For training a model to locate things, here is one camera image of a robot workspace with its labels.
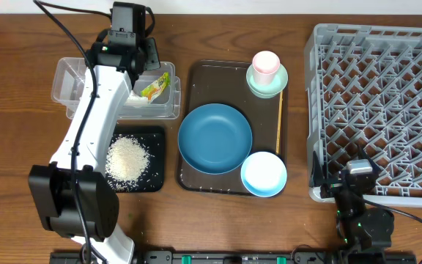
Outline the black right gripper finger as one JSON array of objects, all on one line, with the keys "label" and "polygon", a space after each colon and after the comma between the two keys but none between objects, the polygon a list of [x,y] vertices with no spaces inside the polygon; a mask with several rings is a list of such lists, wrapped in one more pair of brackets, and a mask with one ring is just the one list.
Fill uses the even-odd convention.
[{"label": "black right gripper finger", "polygon": [[319,162],[319,158],[316,151],[312,154],[312,169],[311,176],[309,179],[310,187],[320,187],[324,183],[324,172],[322,171],[322,165]]},{"label": "black right gripper finger", "polygon": [[366,153],[366,151],[363,149],[363,146],[358,144],[358,160],[364,161],[365,163],[368,163],[371,167],[371,172],[380,172],[381,169],[379,166],[371,159],[371,157]]}]

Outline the green yellow snack wrapper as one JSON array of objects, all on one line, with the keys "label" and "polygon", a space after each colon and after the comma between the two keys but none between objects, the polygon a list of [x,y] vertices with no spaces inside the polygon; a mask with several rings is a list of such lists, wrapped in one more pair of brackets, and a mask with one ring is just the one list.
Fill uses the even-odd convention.
[{"label": "green yellow snack wrapper", "polygon": [[140,96],[146,98],[149,103],[158,98],[164,89],[170,84],[170,75],[168,72],[165,72],[157,80],[153,81],[146,88],[141,90]]}]

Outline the white tissue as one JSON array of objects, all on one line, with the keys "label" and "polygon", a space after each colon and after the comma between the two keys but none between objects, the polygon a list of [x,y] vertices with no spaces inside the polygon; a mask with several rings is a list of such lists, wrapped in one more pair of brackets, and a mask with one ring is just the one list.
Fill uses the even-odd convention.
[{"label": "white tissue", "polygon": [[132,107],[142,107],[147,106],[149,104],[148,97],[141,97],[140,95],[137,95],[134,91],[130,93],[127,100],[125,101],[126,106],[132,106]]}]

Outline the light blue small bowl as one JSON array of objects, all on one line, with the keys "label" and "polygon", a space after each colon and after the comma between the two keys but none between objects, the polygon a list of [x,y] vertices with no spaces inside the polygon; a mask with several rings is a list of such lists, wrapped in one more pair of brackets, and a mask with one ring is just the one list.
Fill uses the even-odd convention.
[{"label": "light blue small bowl", "polygon": [[287,182],[287,170],[283,161],[275,154],[257,152],[249,155],[240,169],[244,187],[257,197],[274,197]]}]

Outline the dark blue plate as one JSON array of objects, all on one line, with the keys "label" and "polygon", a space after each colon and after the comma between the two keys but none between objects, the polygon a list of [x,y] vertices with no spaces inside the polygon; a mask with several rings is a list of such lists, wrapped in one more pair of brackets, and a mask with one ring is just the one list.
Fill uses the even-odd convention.
[{"label": "dark blue plate", "polygon": [[248,157],[253,133],[240,111],[210,103],[184,118],[177,139],[179,152],[188,165],[204,174],[221,175],[236,169]]}]

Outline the pink plastic cup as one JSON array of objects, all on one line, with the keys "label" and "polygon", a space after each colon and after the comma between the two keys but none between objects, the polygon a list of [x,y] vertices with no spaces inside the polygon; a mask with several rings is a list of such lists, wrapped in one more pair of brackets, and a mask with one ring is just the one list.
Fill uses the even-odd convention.
[{"label": "pink plastic cup", "polygon": [[252,60],[253,79],[258,85],[269,85],[281,65],[279,57],[272,51],[260,51]]}]

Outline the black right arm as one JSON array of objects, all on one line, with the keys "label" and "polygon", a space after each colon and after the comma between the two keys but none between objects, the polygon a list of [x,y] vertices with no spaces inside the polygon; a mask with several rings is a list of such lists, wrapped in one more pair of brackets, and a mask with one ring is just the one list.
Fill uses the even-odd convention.
[{"label": "black right arm", "polygon": [[356,252],[372,252],[392,245],[393,214],[378,207],[367,208],[363,198],[376,186],[379,176],[379,166],[362,149],[345,169],[331,176],[322,171],[318,155],[313,153],[311,180],[320,188],[321,198],[335,200],[338,234]]}]

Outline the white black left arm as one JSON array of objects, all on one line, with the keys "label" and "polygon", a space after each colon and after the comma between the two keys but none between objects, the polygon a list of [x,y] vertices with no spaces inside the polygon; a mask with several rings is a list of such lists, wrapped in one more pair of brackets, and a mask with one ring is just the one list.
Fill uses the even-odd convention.
[{"label": "white black left arm", "polygon": [[160,67],[155,40],[112,32],[84,56],[84,90],[74,118],[45,166],[34,165],[29,189],[42,227],[84,245],[80,260],[131,263],[134,242],[117,224],[119,198],[106,180],[116,121],[139,76]]}]

